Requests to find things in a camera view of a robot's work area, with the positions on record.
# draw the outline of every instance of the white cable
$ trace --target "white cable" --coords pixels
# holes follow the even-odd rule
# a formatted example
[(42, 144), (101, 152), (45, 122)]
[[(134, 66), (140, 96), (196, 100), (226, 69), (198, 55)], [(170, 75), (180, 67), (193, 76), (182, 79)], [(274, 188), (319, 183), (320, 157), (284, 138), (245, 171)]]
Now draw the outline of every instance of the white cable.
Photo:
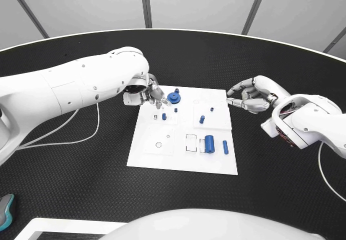
[(324, 174), (323, 174), (323, 168), (321, 168), (321, 149), (323, 149), (323, 142), (320, 143), (320, 146), (319, 146), (319, 170), (320, 170), (320, 174), (321, 174), (321, 177), (323, 177), (323, 180), (326, 182), (326, 185), (329, 186), (329, 188), (332, 189), (333, 193), (337, 195), (337, 197), (346, 202), (346, 199), (342, 197), (342, 195), (337, 193), (337, 191), (332, 188), (330, 186), (330, 183), (324, 177)]
[(66, 122), (53, 130), (50, 131), (48, 134), (45, 134), (43, 136), (40, 136), (39, 138), (36, 138), (35, 140), (32, 140), (30, 142), (27, 142), (26, 144), (20, 145), (17, 147), (17, 150), (20, 150), (23, 147), (26, 147), (27, 145), (32, 145), (33, 143), (36, 143), (40, 139), (43, 139), (45, 137), (48, 137), (50, 134), (53, 134), (72, 120), (74, 116), (76, 115), (79, 109), (75, 110), (72, 116), (69, 117), (69, 119), (66, 120)]
[(89, 137), (87, 137), (85, 139), (82, 139), (82, 140), (79, 140), (79, 141), (45, 143), (45, 144), (37, 144), (37, 145), (25, 146), (25, 147), (22, 147), (19, 150), (22, 150), (22, 149), (29, 149), (29, 148), (35, 148), (35, 147), (42, 147), (42, 146), (50, 146), (50, 145), (76, 144), (76, 143), (81, 143), (81, 142), (87, 141), (88, 139), (91, 139), (91, 138), (95, 136), (95, 134), (97, 134), (97, 132), (98, 132), (98, 130), (99, 130), (99, 104), (97, 103), (95, 105), (97, 105), (97, 128), (95, 128), (94, 134), (92, 134)]

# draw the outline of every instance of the blue object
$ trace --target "blue object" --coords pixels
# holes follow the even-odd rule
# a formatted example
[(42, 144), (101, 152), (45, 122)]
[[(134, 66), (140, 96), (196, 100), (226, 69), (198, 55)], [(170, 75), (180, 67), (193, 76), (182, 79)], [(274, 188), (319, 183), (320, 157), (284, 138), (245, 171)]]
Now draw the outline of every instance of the blue object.
[(180, 102), (180, 95), (177, 92), (172, 92), (169, 95), (167, 95), (167, 100), (172, 102), (172, 104), (177, 104)]
[(222, 143), (223, 143), (223, 152), (225, 152), (225, 154), (229, 154), (228, 141), (223, 140)]
[(205, 141), (205, 152), (212, 154), (215, 152), (215, 137), (213, 135), (206, 135), (203, 138)]
[(202, 115), (202, 116), (200, 116), (200, 119), (199, 119), (199, 123), (200, 123), (200, 124), (205, 122), (205, 118), (206, 118), (206, 117)]
[(13, 204), (14, 195), (9, 194), (0, 198), (0, 232), (12, 225), (13, 223)]

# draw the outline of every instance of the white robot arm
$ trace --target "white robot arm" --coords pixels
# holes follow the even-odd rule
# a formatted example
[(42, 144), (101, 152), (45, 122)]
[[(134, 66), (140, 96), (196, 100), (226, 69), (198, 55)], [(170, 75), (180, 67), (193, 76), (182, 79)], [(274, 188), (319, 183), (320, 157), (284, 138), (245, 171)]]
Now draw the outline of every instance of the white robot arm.
[(346, 159), (346, 114), (326, 97), (290, 95), (261, 75), (239, 82), (226, 94), (231, 96), (238, 90), (242, 90), (242, 99), (228, 98), (231, 105), (255, 114), (274, 107), (271, 118), (261, 124), (272, 138), (280, 135), (300, 149), (321, 141)]
[(124, 92), (124, 104), (170, 104), (143, 52), (123, 47), (49, 69), (0, 78), (0, 165), (46, 120)]

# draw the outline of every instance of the black rubber mat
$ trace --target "black rubber mat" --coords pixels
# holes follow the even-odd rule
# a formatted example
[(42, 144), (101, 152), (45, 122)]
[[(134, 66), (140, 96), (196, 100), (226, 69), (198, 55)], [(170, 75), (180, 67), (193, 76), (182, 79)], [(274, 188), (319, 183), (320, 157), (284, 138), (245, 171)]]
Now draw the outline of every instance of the black rubber mat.
[[(138, 48), (161, 85), (228, 90), (257, 75), (291, 94), (319, 94), (346, 110), (346, 64), (265, 40), (179, 30), (125, 30), (50, 39), (0, 52), (0, 76), (53, 67), (112, 49)], [(33, 218), (130, 222), (173, 209), (235, 211), (288, 224), (330, 240), (346, 239), (346, 202), (327, 188), (319, 144), (300, 150), (270, 138), (254, 115), (229, 108), (238, 176), (127, 167), (138, 106), (123, 97), (99, 103), (99, 130), (71, 145), (19, 150), (0, 166), (0, 195), (17, 197), (16, 221), (0, 232), (12, 240)], [(55, 129), (72, 113), (45, 122), (26, 141)], [(76, 141), (97, 128), (97, 106), (42, 142)], [(346, 196), (346, 160), (323, 147), (321, 167)]]

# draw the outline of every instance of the large blue cylinder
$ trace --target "large blue cylinder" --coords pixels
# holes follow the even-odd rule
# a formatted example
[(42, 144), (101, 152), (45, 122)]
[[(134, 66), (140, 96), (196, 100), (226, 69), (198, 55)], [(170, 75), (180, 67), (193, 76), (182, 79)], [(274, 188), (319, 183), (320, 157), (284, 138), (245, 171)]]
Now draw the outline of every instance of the large blue cylinder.
[(206, 135), (205, 141), (205, 153), (212, 154), (215, 152), (215, 137), (213, 135)]

